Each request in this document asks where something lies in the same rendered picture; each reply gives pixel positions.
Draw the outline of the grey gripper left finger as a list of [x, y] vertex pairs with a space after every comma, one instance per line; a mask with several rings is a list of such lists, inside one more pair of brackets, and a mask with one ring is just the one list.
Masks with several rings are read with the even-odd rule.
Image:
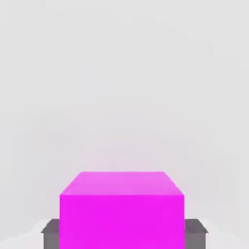
[[3, 249], [59, 249], [58, 221], [43, 219], [30, 231], [3, 241]]

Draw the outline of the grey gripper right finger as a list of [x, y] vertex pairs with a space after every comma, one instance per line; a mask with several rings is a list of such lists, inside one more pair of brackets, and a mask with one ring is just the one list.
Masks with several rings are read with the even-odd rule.
[[205, 218], [186, 219], [185, 249], [245, 249], [245, 241]]

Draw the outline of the small magenta cube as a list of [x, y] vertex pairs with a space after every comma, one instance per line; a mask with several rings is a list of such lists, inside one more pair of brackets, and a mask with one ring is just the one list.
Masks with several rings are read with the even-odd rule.
[[164, 172], [82, 172], [59, 197], [59, 249], [185, 249], [184, 217]]

